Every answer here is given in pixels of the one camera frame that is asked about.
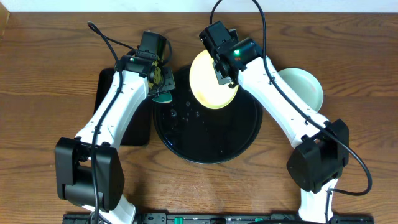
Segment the green yellow sponge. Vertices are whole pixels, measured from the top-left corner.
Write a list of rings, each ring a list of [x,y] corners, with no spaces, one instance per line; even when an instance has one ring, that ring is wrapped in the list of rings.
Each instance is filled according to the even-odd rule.
[[[158,94],[157,96],[153,97],[152,99],[156,103],[171,103],[172,102],[172,95],[170,92]]]

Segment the yellow plate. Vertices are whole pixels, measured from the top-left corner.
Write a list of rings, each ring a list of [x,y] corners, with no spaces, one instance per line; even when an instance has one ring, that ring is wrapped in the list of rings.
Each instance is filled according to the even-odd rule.
[[[232,102],[238,86],[218,83],[213,59],[207,50],[200,52],[193,60],[189,72],[190,89],[198,102],[209,109],[220,109]]]

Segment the light blue plate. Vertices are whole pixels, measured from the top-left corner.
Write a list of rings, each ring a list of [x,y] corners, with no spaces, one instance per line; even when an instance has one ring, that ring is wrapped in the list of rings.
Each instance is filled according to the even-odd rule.
[[[278,74],[309,107],[320,110],[324,99],[323,88],[311,73],[300,68],[285,68]]]

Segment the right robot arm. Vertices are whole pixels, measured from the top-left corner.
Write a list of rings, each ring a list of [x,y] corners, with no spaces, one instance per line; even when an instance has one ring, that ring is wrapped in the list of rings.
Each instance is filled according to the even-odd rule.
[[[236,31],[220,21],[206,27],[199,37],[212,57],[218,83],[240,86],[255,97],[290,141],[294,150],[287,170],[301,189],[300,218],[328,223],[333,212],[332,194],[327,191],[349,162],[347,125],[340,119],[330,122],[307,105],[253,39],[239,40]]]

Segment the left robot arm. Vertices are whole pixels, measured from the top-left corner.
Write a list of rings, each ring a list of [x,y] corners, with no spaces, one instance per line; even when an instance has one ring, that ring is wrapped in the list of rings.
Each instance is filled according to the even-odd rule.
[[[145,31],[132,55],[117,58],[111,86],[93,117],[73,139],[55,146],[57,193],[91,211],[89,223],[133,223],[135,206],[123,195],[119,147],[127,127],[146,99],[170,103],[175,88],[164,57],[170,42]]]

